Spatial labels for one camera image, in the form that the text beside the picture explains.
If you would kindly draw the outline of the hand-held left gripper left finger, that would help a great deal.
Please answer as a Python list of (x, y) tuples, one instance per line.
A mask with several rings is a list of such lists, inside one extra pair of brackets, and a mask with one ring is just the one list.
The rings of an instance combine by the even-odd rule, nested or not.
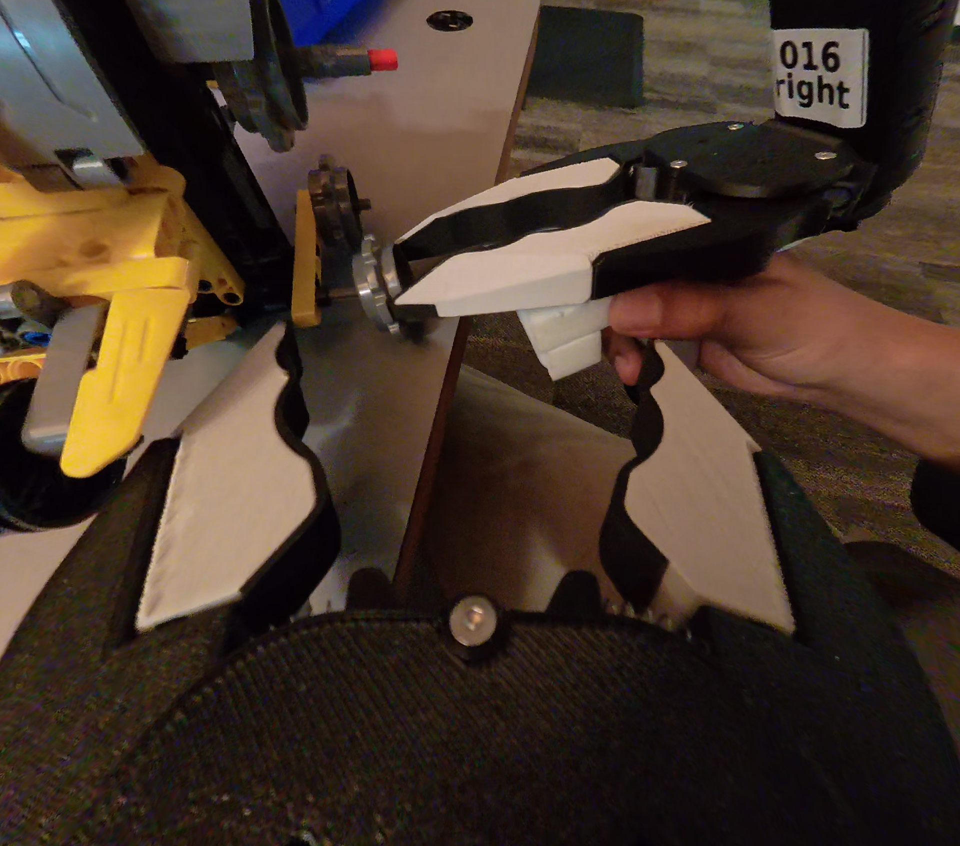
[(293, 618), (327, 575), (341, 526), (304, 442), (302, 375), (292, 328), (275, 324), (175, 432), (137, 632), (227, 606), (259, 633)]

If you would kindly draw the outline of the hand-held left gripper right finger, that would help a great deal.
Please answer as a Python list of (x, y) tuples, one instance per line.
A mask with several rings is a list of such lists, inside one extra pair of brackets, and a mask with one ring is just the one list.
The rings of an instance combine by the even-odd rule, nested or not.
[(754, 440), (666, 346), (643, 352), (630, 442), (602, 525), (602, 566), (648, 623), (702, 607), (792, 634), (796, 622)]

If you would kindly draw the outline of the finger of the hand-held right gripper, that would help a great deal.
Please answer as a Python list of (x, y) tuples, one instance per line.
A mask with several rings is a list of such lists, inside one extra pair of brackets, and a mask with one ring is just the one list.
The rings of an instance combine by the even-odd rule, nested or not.
[(603, 156), (507, 180), (429, 215), (392, 248), (407, 263), (494, 250), (580, 227), (624, 201), (625, 168)]
[(588, 302), (601, 255), (710, 223), (686, 204), (631, 201), (581, 226), (446, 259), (394, 301), (396, 312), (454, 317)]

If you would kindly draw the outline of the dark grey toy wheel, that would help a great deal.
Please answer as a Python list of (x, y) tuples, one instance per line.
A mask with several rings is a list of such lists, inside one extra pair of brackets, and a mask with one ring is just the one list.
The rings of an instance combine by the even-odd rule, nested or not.
[(398, 339), (424, 339), (425, 322), (399, 321), (395, 316), (394, 301), (413, 285), (414, 274), (394, 245), (383, 245), (374, 235), (365, 234), (352, 258), (351, 272), (366, 317), (379, 331)]
[(333, 156), (318, 158), (307, 176), (307, 189), (321, 243), (334, 250), (354, 254), (364, 239), (362, 213), (371, 201), (359, 197), (351, 171)]

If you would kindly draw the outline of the yellow grey toy brick vehicle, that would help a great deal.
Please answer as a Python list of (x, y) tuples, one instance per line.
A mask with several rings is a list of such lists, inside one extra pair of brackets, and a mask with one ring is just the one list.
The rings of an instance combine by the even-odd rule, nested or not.
[(280, 0), (1, 0), (2, 531), (95, 515), (167, 362), (313, 284), (234, 128), (287, 152), (306, 83), (397, 65)]

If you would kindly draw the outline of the person's right hand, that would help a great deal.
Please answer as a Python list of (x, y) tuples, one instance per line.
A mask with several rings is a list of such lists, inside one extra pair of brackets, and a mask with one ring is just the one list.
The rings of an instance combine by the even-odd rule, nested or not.
[(732, 285), (667, 281), (613, 297), (602, 346), (633, 385), (641, 339), (694, 341), (702, 371), (723, 383), (833, 412), (931, 457), (910, 377), (931, 326), (781, 255)]

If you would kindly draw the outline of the black base block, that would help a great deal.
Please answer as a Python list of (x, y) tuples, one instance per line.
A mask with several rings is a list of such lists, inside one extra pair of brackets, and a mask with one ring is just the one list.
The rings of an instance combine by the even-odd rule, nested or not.
[(643, 46), (638, 13), (543, 5), (526, 93), (637, 108), (643, 103)]

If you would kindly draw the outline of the person's beige pants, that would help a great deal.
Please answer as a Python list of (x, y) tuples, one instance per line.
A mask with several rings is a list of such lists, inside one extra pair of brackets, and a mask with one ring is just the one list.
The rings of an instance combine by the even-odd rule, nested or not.
[(618, 608), (599, 534), (634, 456), (628, 439), (463, 367), (423, 537), (444, 594), (541, 612), (566, 573), (588, 571)]

